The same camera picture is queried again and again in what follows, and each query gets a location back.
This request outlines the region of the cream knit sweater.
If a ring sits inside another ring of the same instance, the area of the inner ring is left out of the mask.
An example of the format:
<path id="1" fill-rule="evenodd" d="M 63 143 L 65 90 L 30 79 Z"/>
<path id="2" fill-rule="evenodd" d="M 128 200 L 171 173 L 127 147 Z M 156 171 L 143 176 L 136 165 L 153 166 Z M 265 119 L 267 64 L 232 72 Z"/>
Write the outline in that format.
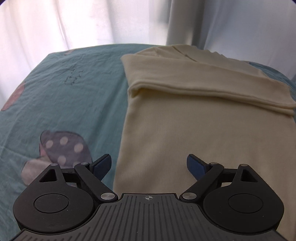
<path id="1" fill-rule="evenodd" d="M 226 168 L 250 165 L 285 206 L 278 231 L 295 240 L 295 101 L 250 64 L 189 45 L 121 58 L 128 82 L 113 188 L 181 194 L 194 154 Z"/>

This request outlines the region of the teal printed bed sheet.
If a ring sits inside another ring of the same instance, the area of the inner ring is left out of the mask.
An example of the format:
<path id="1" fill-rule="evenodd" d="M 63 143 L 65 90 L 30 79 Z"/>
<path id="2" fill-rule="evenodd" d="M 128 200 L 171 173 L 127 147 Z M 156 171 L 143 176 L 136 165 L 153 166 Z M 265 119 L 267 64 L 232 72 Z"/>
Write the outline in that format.
<path id="1" fill-rule="evenodd" d="M 19 227 L 13 203 L 49 164 L 72 168 L 112 157 L 104 183 L 113 188 L 128 108 L 128 82 L 121 58 L 152 45 L 119 44 L 49 54 L 1 109 L 1 240 Z M 248 63 L 295 87 L 281 73 Z"/>

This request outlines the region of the grey blackout curtain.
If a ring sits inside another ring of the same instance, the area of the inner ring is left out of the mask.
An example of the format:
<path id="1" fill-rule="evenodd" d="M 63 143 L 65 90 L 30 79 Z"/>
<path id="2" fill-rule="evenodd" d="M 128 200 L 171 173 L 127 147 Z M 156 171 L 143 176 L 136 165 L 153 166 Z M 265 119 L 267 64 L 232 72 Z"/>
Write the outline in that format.
<path id="1" fill-rule="evenodd" d="M 165 1 L 166 44 L 272 67 L 295 81 L 295 1 Z"/>

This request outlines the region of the white sheer curtain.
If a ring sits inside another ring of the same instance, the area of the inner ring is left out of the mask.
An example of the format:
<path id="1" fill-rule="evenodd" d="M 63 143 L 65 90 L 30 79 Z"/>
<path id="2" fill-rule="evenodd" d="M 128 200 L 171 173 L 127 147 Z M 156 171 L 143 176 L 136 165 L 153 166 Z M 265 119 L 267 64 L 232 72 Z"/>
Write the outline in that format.
<path id="1" fill-rule="evenodd" d="M 1 1 L 1 103 L 50 53 L 167 41 L 171 1 Z"/>

